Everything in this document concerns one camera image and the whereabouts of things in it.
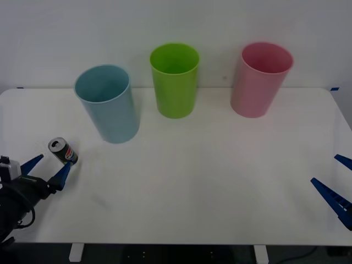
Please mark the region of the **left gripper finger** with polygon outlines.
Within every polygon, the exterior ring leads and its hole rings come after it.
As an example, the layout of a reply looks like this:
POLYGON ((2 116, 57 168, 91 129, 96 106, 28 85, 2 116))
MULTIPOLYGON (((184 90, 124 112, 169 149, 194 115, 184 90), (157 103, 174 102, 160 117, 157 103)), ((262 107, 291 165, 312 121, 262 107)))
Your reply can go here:
POLYGON ((70 172, 71 163, 66 163, 53 177, 47 182, 50 192, 62 191, 68 174, 70 172))
POLYGON ((40 154, 40 155, 36 156, 35 158, 22 164, 20 166, 21 176, 28 175, 32 171, 32 169, 39 163, 39 161, 43 159, 43 157, 44 157, 44 155, 40 154))

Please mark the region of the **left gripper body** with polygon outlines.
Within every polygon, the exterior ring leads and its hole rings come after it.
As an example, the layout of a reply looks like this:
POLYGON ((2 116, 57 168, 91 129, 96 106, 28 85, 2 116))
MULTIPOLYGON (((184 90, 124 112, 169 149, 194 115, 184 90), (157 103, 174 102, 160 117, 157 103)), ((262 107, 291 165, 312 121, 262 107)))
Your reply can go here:
POLYGON ((55 194, 58 190, 58 179, 52 177, 49 181, 45 181, 39 177, 30 175, 19 177, 13 180, 13 187, 23 195, 18 193, 13 195, 15 202, 25 206, 27 200, 29 204, 35 207, 39 201, 47 199, 51 194, 55 194))

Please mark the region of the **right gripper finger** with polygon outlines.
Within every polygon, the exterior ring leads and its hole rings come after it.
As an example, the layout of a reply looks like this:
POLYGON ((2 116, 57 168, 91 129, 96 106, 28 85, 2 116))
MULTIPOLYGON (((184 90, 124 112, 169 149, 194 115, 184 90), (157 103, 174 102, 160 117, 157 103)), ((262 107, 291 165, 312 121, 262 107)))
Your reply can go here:
POLYGON ((335 155, 334 159, 346 166, 349 170, 352 170, 352 159, 344 157, 342 155, 335 155))
POLYGON ((348 230, 351 231, 351 202, 334 192, 316 178, 312 178, 311 183, 336 213, 338 219, 348 230))

